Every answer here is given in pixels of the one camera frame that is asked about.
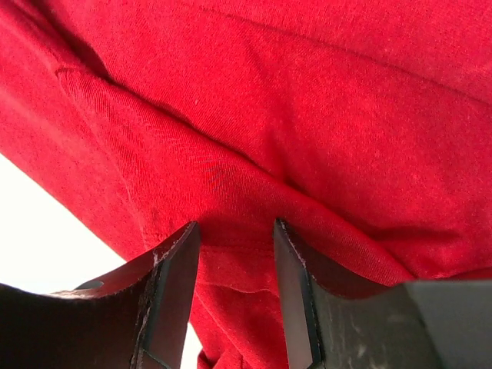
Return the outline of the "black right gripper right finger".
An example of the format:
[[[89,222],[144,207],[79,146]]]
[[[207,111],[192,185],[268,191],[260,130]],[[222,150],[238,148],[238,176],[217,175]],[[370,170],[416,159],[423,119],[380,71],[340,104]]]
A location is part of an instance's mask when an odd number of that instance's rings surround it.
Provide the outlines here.
[[[292,368],[489,368],[491,273],[386,287],[274,223]]]

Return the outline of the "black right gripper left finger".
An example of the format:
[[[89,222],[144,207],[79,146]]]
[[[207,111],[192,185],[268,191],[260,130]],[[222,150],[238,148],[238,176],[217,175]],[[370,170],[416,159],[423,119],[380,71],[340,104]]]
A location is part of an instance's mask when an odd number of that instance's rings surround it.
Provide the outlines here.
[[[178,368],[200,231],[190,222],[72,291],[1,287],[3,368]]]

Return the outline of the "dark red t shirt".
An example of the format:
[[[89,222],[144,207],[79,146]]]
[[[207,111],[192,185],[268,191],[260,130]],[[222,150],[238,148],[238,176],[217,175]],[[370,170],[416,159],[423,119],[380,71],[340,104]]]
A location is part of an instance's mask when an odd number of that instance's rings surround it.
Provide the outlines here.
[[[491,3],[3,1],[1,152],[123,258],[197,221],[198,366],[285,368],[277,218],[490,276]]]

